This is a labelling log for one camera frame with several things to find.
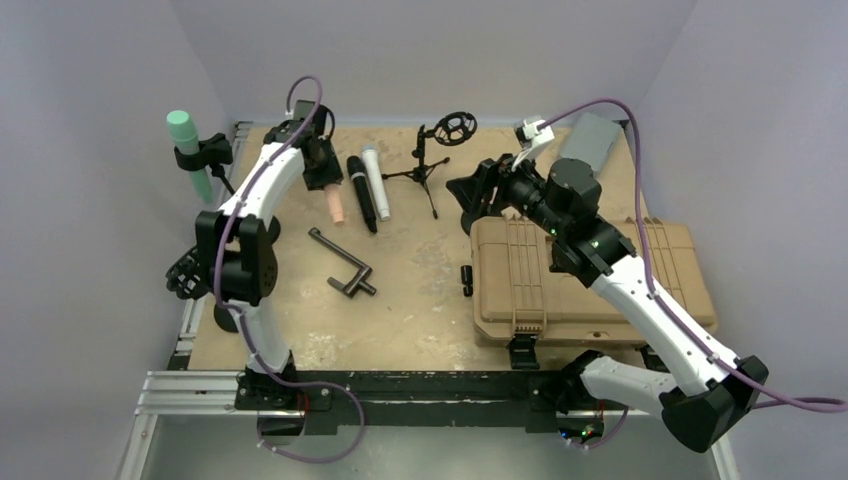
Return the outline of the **pink microphone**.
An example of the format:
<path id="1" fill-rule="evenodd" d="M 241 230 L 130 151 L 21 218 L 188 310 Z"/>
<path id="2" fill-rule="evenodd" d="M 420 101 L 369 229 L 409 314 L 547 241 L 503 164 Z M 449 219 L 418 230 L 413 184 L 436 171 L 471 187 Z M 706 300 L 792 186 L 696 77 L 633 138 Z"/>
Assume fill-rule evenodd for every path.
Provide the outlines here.
<path id="1" fill-rule="evenodd" d="M 334 226 L 345 225 L 345 213 L 340 193 L 340 185 L 331 183 L 323 189 L 329 213 Z"/>

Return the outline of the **black microphone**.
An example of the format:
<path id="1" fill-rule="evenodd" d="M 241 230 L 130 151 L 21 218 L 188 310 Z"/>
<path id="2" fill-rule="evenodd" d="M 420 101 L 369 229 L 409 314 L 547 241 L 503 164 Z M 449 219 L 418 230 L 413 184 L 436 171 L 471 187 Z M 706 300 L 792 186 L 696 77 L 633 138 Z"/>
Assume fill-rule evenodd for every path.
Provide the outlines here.
<path id="1" fill-rule="evenodd" d="M 368 231 L 376 234 L 378 232 L 377 217 L 370 195 L 365 165 L 359 156 L 351 155 L 346 159 L 346 167 L 353 183 L 363 221 Z"/>

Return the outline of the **white microphone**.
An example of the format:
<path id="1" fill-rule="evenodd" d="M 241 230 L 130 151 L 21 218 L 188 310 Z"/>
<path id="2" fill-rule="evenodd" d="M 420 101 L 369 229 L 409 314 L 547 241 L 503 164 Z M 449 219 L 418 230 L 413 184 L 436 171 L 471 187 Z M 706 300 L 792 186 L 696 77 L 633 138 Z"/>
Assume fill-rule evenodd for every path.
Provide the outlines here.
<path id="1" fill-rule="evenodd" d="M 365 145 L 362 149 L 361 159 L 368 175 L 378 217 L 381 221 L 388 221 L 391 218 L 391 212 L 385 192 L 382 172 L 379 164 L 379 154 L 376 147 L 374 145 Z"/>

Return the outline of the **black round base clip stand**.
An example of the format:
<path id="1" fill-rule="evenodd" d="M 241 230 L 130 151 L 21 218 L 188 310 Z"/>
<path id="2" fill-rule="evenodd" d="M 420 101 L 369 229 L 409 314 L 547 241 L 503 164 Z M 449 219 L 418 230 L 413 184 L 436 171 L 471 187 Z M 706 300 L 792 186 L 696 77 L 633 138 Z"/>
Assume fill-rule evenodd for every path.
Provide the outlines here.
<path id="1" fill-rule="evenodd" d="M 465 234 L 469 235 L 476 221 L 491 216 L 491 200 L 484 198 L 480 201 L 467 201 L 461 204 L 461 209 L 460 225 Z"/>

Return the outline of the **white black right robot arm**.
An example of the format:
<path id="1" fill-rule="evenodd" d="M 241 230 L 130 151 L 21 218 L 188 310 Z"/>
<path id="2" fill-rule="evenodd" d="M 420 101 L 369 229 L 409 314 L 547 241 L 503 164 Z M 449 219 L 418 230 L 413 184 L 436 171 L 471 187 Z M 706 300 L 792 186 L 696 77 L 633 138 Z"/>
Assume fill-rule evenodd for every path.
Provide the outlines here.
<path id="1" fill-rule="evenodd" d="M 542 176 L 533 162 L 504 155 L 446 187 L 464 228 L 512 207 L 549 234 L 554 269 L 613 306 L 664 363 L 654 371 L 588 350 L 541 390 L 559 412 L 609 400 L 660 419 L 703 453 L 752 410 L 766 365 L 723 346 L 661 287 L 646 250 L 600 214 L 602 188 L 587 163 L 558 159 Z"/>

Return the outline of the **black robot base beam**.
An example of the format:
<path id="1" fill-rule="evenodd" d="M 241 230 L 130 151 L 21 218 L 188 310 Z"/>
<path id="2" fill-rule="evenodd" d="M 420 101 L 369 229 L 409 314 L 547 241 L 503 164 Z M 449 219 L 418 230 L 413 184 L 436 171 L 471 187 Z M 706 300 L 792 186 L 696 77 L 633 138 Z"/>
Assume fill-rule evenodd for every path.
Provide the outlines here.
<path id="1" fill-rule="evenodd" d="M 566 400 L 556 370 L 332 371 L 301 370 L 283 386 L 265 374 L 237 374 L 235 409 L 304 416 L 308 435 L 340 426 L 521 428 L 555 433 L 622 405 L 587 397 Z"/>

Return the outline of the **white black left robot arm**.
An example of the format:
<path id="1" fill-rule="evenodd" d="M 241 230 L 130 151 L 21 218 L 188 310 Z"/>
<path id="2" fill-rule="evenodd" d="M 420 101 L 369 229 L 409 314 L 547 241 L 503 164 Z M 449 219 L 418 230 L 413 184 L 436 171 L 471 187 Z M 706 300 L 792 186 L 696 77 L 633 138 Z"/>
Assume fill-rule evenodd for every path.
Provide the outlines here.
<path id="1" fill-rule="evenodd" d="M 297 181 L 309 191 L 324 192 L 333 206 L 339 204 L 343 175 L 325 132 L 332 116 L 318 100 L 297 101 L 291 117 L 266 134 L 239 188 L 195 220 L 200 277 L 247 347 L 244 388 L 275 409 L 292 405 L 305 385 L 297 378 L 291 347 L 269 298 L 279 274 L 271 225 Z"/>

